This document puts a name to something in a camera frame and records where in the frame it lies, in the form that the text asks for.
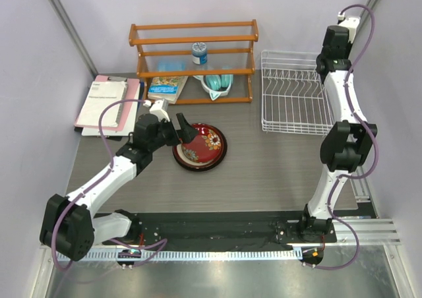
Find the blue paperback book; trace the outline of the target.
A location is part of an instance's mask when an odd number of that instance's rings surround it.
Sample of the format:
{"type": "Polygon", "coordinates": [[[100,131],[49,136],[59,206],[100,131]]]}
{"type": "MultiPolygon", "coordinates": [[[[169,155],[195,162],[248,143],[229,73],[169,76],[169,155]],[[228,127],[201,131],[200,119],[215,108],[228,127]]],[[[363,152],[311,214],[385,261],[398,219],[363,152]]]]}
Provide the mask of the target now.
{"type": "Polygon", "coordinates": [[[157,76],[152,79],[147,96],[151,100],[165,99],[176,104],[188,76],[157,76]]]}

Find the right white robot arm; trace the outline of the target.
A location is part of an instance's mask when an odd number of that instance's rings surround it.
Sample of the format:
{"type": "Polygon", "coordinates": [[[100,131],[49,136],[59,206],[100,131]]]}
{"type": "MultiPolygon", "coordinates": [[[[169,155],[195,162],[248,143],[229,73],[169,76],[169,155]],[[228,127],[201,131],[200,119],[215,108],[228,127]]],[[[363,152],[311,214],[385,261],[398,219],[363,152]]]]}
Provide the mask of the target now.
{"type": "Polygon", "coordinates": [[[361,112],[353,87],[349,54],[358,23],[358,18],[353,18],[329,26],[316,59],[316,72],[336,122],[322,141],[322,174],[297,224],[297,232],[306,242],[319,241],[330,233],[333,208],[342,188],[366,161],[377,135],[377,126],[368,123],[361,112]]]}

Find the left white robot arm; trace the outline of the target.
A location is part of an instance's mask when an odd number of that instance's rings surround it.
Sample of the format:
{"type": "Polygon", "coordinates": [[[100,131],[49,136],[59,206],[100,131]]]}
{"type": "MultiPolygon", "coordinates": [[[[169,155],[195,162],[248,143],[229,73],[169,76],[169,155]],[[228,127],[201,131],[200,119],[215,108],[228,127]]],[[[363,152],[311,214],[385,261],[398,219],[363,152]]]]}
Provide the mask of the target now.
{"type": "Polygon", "coordinates": [[[89,182],[66,196],[53,195],[47,202],[40,242],[72,261],[79,261],[92,245],[111,239],[136,243],[141,234],[139,218],[116,210],[96,217],[102,205],[123,185],[138,176],[162,146],[190,143],[198,135],[184,115],[177,114],[180,129],[171,121],[150,113],[141,115],[128,141],[116,152],[111,163],[89,182]]]}

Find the teal cat ear headphones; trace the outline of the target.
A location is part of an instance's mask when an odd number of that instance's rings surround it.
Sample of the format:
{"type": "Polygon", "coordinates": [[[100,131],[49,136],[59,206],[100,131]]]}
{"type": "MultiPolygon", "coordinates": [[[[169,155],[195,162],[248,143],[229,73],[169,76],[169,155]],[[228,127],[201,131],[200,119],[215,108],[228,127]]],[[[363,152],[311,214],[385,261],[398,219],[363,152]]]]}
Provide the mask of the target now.
{"type": "Polygon", "coordinates": [[[232,74],[196,75],[194,78],[201,83],[202,88],[208,93],[212,101],[227,96],[234,80],[232,74]]]}

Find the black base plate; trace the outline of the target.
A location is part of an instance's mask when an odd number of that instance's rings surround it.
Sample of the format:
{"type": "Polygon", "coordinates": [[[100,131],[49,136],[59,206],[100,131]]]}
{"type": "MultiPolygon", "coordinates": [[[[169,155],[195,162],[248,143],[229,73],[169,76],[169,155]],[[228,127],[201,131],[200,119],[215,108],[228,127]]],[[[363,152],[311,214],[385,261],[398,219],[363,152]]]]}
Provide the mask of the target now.
{"type": "Polygon", "coordinates": [[[137,213],[137,237],[146,244],[167,239],[171,251],[237,251],[295,243],[335,243],[331,219],[302,211],[137,213]]]}

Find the white spiral manual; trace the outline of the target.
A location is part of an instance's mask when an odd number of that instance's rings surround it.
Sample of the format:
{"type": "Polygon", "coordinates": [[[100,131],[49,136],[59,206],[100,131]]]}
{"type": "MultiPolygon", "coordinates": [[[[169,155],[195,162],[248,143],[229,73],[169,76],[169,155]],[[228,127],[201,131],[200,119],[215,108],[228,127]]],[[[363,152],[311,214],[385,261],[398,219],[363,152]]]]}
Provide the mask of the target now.
{"type": "MultiPolygon", "coordinates": [[[[75,125],[78,127],[97,127],[100,115],[109,105],[125,99],[127,83],[124,81],[94,81],[78,115],[75,125]]],[[[123,103],[110,108],[103,116],[103,127],[117,127],[121,118],[123,103]]]]}

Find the dark patterned plate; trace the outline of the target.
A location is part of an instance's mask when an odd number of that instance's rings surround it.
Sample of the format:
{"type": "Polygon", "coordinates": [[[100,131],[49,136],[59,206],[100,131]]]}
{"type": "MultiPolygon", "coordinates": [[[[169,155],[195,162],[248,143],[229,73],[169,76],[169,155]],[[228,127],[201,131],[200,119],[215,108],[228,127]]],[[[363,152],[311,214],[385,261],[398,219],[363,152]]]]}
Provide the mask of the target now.
{"type": "Polygon", "coordinates": [[[194,140],[181,145],[181,154],[194,164],[208,164],[223,153],[224,140],[221,132],[212,125],[194,123],[198,131],[194,140]]]}

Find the blue lidded jar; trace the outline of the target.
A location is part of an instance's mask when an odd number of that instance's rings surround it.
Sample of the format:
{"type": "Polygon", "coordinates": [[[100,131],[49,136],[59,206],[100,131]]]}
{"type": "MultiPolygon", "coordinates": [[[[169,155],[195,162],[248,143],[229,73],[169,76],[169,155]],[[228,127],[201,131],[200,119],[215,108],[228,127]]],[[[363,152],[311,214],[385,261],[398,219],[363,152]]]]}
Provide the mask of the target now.
{"type": "Polygon", "coordinates": [[[208,48],[204,42],[195,42],[191,47],[193,63],[203,65],[207,63],[208,48]]]}

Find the light blue box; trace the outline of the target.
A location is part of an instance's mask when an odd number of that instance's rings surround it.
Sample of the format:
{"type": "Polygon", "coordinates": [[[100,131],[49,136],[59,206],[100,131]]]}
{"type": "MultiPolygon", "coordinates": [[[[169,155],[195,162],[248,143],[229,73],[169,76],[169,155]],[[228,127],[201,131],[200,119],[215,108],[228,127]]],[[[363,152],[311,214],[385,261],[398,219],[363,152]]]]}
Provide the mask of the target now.
{"type": "Polygon", "coordinates": [[[179,72],[186,70],[184,61],[159,61],[156,69],[158,72],[179,72]]]}

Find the white board under folder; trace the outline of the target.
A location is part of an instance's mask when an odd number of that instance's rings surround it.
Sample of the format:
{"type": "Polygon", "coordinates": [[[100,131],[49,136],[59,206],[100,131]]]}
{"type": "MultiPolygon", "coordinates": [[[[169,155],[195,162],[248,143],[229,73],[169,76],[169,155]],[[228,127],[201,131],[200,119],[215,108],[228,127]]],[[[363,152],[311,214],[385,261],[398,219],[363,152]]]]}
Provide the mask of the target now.
{"type": "MultiPolygon", "coordinates": [[[[136,114],[131,113],[121,130],[108,130],[105,127],[102,129],[104,136],[127,136],[130,132],[134,131],[135,128],[136,114]]],[[[82,130],[82,136],[100,136],[100,130],[98,127],[91,128],[85,127],[82,130]]]]}

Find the pink folder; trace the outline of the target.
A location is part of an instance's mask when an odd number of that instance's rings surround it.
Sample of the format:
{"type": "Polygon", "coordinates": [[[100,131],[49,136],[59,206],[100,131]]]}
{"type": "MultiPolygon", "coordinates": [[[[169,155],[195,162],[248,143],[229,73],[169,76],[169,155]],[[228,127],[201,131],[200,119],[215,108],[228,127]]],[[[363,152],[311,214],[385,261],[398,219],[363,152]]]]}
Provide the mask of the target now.
{"type": "Polygon", "coordinates": [[[123,77],[118,77],[118,76],[98,75],[94,81],[98,81],[98,82],[124,81],[124,82],[127,83],[128,88],[127,88],[127,93],[126,93],[125,99],[120,100],[118,102],[115,102],[115,103],[109,105],[108,107],[106,107],[104,109],[104,111],[102,112],[102,114],[100,115],[100,120],[99,120],[99,125],[102,126],[102,119],[103,119],[104,114],[110,108],[112,108],[113,106],[120,104],[120,103],[123,103],[123,107],[121,108],[121,118],[120,118],[118,126],[117,127],[105,127],[108,130],[121,130],[124,127],[128,116],[131,113],[136,114],[136,112],[137,112],[138,103],[135,102],[135,100],[139,99],[139,96],[140,96],[140,80],[135,79],[135,78],[123,78],[123,77]]]}

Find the orange wooden shelf rack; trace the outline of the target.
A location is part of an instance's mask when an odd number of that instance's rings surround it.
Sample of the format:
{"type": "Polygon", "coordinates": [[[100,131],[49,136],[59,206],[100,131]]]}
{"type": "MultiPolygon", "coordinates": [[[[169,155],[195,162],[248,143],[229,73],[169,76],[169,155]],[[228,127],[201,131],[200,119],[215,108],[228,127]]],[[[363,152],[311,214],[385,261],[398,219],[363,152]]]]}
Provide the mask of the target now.
{"type": "Polygon", "coordinates": [[[188,76],[191,85],[179,96],[176,104],[250,103],[253,100],[251,79],[255,73],[254,44],[258,42],[258,22],[203,22],[182,24],[132,24],[129,45],[137,50],[136,75],[144,82],[142,97],[148,99],[148,89],[157,76],[188,76]],[[191,47],[204,42],[208,48],[207,63],[193,63],[191,47]],[[158,72],[159,61],[184,61],[185,71],[158,72]],[[227,96],[210,99],[196,75],[234,76],[227,96]]]}

